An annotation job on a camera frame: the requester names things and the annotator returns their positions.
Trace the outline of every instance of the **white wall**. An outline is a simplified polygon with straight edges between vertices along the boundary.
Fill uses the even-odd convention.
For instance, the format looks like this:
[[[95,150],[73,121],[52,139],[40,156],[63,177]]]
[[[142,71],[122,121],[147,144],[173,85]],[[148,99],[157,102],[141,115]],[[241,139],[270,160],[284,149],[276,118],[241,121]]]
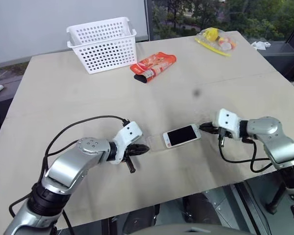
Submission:
[[[0,0],[0,65],[67,49],[70,25],[122,16],[148,39],[144,0]]]

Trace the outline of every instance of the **phone screen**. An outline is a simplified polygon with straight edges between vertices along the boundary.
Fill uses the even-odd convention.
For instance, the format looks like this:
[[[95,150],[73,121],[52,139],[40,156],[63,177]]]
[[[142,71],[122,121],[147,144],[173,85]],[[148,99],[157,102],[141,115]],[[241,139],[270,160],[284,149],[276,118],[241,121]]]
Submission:
[[[179,143],[183,143],[197,138],[192,126],[186,126],[174,131],[170,131],[168,132],[168,137],[170,139],[171,146],[175,146]]]

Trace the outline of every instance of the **white iphone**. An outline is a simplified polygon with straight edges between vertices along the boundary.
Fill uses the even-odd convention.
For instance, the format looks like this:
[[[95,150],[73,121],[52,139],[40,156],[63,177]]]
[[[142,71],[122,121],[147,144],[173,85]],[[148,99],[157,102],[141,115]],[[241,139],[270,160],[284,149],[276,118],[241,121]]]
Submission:
[[[163,133],[167,148],[178,146],[201,138],[199,128],[196,124],[191,124],[179,129]]]

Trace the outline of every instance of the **glass panel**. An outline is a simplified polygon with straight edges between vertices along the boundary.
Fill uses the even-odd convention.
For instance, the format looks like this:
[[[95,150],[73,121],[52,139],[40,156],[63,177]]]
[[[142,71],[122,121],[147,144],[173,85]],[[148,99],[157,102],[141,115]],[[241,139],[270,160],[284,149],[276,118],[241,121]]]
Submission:
[[[216,27],[248,41],[284,41],[294,30],[294,0],[153,0],[154,40]]]
[[[28,62],[0,68],[0,81],[21,76],[25,73]]]

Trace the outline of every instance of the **snack package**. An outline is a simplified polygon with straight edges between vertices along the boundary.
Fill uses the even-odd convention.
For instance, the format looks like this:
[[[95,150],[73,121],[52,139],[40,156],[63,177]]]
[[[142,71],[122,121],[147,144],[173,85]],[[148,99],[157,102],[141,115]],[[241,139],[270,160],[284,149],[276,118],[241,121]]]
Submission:
[[[147,83],[155,76],[166,70],[176,61],[174,55],[167,55],[163,52],[153,54],[146,59],[132,65],[130,69],[136,73],[134,78]]]
[[[217,28],[207,28],[202,30],[195,40],[204,47],[224,56],[230,56],[237,43],[229,35]]]

